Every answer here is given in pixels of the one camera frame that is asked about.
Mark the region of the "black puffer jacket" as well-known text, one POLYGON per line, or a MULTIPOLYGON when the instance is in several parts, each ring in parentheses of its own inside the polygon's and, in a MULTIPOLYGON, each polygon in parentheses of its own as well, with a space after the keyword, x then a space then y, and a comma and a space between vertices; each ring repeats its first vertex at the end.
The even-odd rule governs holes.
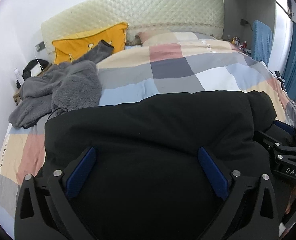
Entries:
POLYGON ((201 239, 224 201, 198 160, 205 148, 247 177, 267 174, 279 224, 291 187, 271 169, 257 132, 290 146, 264 92, 159 94, 141 102, 64 112, 45 125, 49 176, 95 149, 96 159, 70 205, 92 239, 201 239))

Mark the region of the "checkered patchwork duvet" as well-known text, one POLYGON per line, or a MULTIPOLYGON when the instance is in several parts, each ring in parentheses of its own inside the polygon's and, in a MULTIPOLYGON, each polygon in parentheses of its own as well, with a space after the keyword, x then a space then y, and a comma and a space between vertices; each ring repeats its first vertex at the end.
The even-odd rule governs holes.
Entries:
MULTIPOLYGON (((267 93, 277 119, 296 126, 296 103, 264 62, 222 40, 198 38, 156 46, 134 46, 96 64, 102 93, 98 106, 144 100, 156 94, 231 90, 267 93)), ((19 188, 26 174, 45 161, 47 114, 27 129, 9 124, 0 150, 0 223, 13 223, 19 188)))

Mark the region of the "blue towel on chair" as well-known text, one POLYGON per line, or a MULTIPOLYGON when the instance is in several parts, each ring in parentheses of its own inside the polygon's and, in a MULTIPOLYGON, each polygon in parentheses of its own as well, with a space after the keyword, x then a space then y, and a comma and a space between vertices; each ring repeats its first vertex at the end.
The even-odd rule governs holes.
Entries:
POLYGON ((273 42, 271 28, 259 20, 252 23, 251 57, 268 66, 273 42))

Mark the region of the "small bottles on shelf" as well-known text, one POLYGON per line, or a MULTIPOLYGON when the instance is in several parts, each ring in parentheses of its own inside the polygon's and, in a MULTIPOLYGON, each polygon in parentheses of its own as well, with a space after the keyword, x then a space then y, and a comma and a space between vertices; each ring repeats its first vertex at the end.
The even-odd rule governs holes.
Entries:
POLYGON ((242 41, 239 37, 237 36, 232 37, 231 35, 227 35, 226 40, 229 41, 235 49, 238 49, 239 51, 246 53, 247 51, 246 41, 242 41))

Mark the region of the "grey fleece garment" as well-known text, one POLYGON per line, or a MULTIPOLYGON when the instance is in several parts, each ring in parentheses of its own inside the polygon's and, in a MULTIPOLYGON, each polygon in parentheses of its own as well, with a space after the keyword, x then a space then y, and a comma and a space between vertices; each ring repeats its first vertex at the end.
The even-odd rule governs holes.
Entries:
POLYGON ((111 56, 113 47, 104 40, 72 62, 53 64, 40 81, 35 83, 35 97, 21 101, 9 116, 15 129, 34 126, 39 119, 53 113, 96 107, 102 84, 96 64, 111 56))

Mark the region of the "white spray bottle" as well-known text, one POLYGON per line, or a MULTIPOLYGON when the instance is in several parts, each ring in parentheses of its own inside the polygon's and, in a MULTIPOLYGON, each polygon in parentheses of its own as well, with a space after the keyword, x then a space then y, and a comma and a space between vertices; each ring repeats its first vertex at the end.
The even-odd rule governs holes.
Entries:
POLYGON ((25 80, 23 79, 20 71, 17 68, 14 69, 14 74, 16 76, 18 83, 20 84, 20 86, 22 86, 25 80))

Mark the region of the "black bag on nightstand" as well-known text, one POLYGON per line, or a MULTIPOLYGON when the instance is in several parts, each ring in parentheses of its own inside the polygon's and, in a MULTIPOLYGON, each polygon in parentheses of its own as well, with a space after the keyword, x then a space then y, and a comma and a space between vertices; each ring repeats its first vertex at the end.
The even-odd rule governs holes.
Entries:
POLYGON ((34 59, 30 61, 27 66, 23 69, 22 77, 26 80, 29 77, 38 76, 49 65, 49 62, 43 59, 34 59))

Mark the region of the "yellow pillow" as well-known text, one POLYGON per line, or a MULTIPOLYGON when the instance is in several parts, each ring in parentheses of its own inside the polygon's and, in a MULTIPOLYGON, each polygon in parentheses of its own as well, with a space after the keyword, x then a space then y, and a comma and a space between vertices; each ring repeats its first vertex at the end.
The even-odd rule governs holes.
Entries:
POLYGON ((120 52, 125 48, 127 29, 128 24, 120 22, 109 27, 84 31, 53 40, 54 63, 72 62, 97 46, 101 40, 113 47, 113 54, 120 52))

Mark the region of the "pink checkered pillow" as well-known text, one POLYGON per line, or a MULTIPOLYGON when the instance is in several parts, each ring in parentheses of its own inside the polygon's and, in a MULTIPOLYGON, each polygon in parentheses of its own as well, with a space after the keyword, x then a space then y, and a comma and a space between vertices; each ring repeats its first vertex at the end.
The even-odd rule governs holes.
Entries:
POLYGON ((171 32, 167 30, 141 31, 137 33, 136 37, 145 47, 198 40, 197 35, 193 32, 171 32))

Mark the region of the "cream quilted headboard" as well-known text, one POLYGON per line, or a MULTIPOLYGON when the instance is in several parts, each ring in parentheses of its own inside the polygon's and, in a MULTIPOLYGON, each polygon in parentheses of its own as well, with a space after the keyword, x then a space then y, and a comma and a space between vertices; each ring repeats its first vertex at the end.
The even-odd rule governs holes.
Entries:
POLYGON ((67 35, 126 22, 127 42, 140 31, 166 29, 192 31, 221 39, 223 0, 87 0, 42 22, 48 56, 55 57, 53 40, 67 35))

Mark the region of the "wall power outlet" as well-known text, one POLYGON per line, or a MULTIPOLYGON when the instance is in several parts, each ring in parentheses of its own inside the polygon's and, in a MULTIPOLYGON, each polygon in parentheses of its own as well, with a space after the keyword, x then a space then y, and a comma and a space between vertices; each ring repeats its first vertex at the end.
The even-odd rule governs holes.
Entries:
POLYGON ((39 53, 40 51, 44 50, 46 48, 44 41, 38 43, 35 46, 36 51, 39 53))

